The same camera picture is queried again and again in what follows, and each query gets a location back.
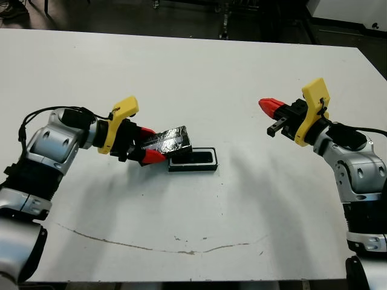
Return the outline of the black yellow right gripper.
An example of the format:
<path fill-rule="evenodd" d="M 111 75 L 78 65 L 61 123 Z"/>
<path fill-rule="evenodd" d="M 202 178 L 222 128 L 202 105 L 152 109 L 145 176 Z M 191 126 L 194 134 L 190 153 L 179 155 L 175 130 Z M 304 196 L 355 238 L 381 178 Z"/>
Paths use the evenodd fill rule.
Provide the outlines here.
<path fill-rule="evenodd" d="M 275 121 L 267 129 L 274 137 L 280 132 L 285 137 L 304 147 L 313 146 L 318 136 L 328 127 L 327 106 L 330 102 L 324 79 L 317 78 L 302 88 L 302 98 L 287 105 L 275 98 L 262 98 L 258 105 Z"/>

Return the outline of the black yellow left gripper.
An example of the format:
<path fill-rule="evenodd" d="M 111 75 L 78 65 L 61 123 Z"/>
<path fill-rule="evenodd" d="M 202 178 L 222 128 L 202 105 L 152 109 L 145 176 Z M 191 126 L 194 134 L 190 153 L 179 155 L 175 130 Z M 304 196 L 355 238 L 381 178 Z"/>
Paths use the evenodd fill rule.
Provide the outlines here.
<path fill-rule="evenodd" d="M 97 121 L 97 150 L 101 154 L 116 156 L 119 161 L 133 160 L 141 166 L 161 163 L 166 157 L 156 150 L 141 149 L 140 141 L 156 133 L 139 127 L 129 118 L 139 111 L 137 99 L 130 96 L 116 103 L 107 120 Z"/>

